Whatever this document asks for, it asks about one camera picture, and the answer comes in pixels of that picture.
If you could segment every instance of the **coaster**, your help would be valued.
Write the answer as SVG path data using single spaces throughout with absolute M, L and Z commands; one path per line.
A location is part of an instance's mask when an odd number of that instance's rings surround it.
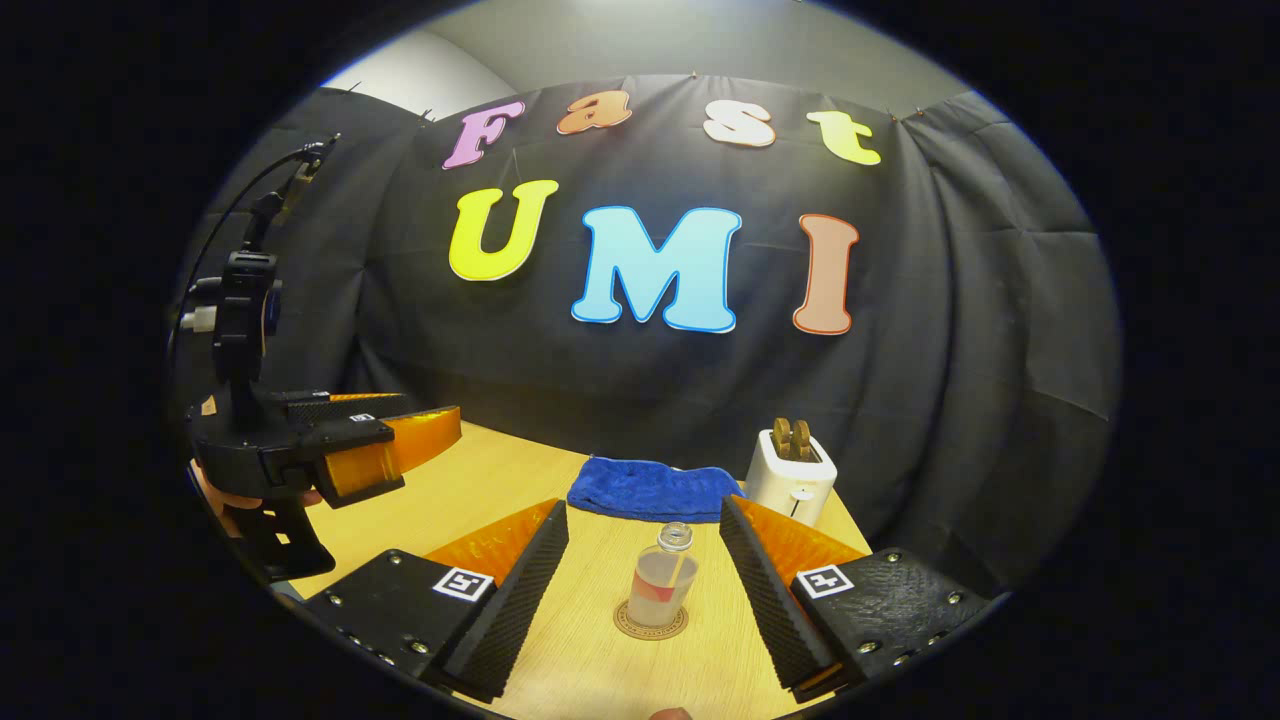
M 664 641 L 680 634 L 686 626 L 689 626 L 689 612 L 681 606 L 676 611 L 676 619 L 672 620 L 666 628 L 649 628 L 646 625 L 636 625 L 627 618 L 627 601 L 622 601 L 622 605 L 613 611 L 613 624 L 618 626 L 620 630 L 637 638 L 641 641 Z

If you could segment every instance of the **light blue letter m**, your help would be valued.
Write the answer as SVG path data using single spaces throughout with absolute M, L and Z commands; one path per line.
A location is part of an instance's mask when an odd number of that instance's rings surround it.
M 612 323 L 622 316 L 613 300 L 613 277 L 636 320 L 645 323 L 658 309 L 667 286 L 676 284 L 676 300 L 662 313 L 668 325 L 682 331 L 727 333 L 737 318 L 726 304 L 728 241 L 742 227 L 737 213 L 696 208 L 676 223 L 671 237 L 657 250 L 640 217 L 631 208 L 588 210 L 582 224 L 591 228 L 591 259 L 586 288 L 572 314 L 584 323 Z

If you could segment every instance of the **table surface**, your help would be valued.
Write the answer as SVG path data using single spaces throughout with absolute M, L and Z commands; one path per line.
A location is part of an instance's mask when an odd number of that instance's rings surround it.
M 406 473 L 406 487 L 340 510 L 307 509 L 337 568 L 292 584 L 310 598 L 385 550 L 425 555 L 530 505 L 563 500 L 586 457 L 463 423 L 462 439 Z M 778 685 L 717 523 L 692 525 L 701 565 L 685 598 L 689 626 L 673 638 L 641 641 L 618 630 L 612 614 L 631 589 L 636 556 L 655 542 L 662 523 L 567 511 L 568 547 L 503 697 L 493 703 L 457 697 L 530 720 L 645 720 L 677 706 L 698 720 L 777 717 L 831 697 L 799 705 Z M 870 553 L 835 492 L 817 529 Z

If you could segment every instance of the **blue towel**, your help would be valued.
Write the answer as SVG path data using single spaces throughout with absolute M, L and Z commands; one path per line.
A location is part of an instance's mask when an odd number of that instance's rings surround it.
M 591 456 L 568 491 L 579 510 L 655 523 L 719 523 L 722 498 L 742 488 L 719 468 L 676 470 L 649 460 Z

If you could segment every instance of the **cable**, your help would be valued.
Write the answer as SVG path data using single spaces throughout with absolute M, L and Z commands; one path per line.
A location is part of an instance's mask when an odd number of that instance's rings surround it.
M 205 245 L 200 249 L 200 254 L 196 255 L 196 261 L 192 263 L 191 265 L 191 274 L 187 275 L 187 283 L 182 286 L 182 296 L 178 299 L 178 307 L 177 307 L 178 316 L 174 319 L 173 328 L 169 331 L 169 342 L 165 346 L 165 359 L 166 359 L 165 365 L 168 365 L 169 368 L 170 382 L 174 379 L 173 378 L 174 365 L 178 361 L 177 348 L 178 348 L 178 333 L 182 331 L 182 309 L 186 307 L 187 305 L 187 296 L 191 295 L 191 286 L 192 283 L 196 282 L 196 272 L 200 270 L 200 263 L 205 259 L 205 252 L 209 251 L 209 246 L 212 245 L 214 236 L 218 234 L 218 231 L 223 227 L 223 223 L 227 222 L 227 218 L 230 217 L 232 211 L 236 210 L 236 206 L 239 205 L 239 201 L 243 200 L 246 195 L 248 195 L 248 191 L 252 190 L 253 186 L 259 183 L 259 181 L 271 174 L 271 172 L 279 168 L 280 165 L 284 165 L 285 163 L 291 163 L 293 160 L 298 160 L 303 158 L 306 154 L 307 154 L 307 147 L 303 147 L 302 150 L 294 150 L 293 152 L 289 152 L 284 158 L 280 158 L 279 160 L 271 163 L 270 165 L 268 165 L 265 170 L 255 176 L 253 179 L 248 181 L 248 184 L 244 186 L 244 190 L 242 190 L 239 195 L 236 196 L 236 200 L 232 200 L 230 205 L 227 206 L 227 211 L 223 213 L 223 217 L 218 219 L 218 224 L 214 225 L 214 229 L 209 232 L 209 237 L 205 238 Z

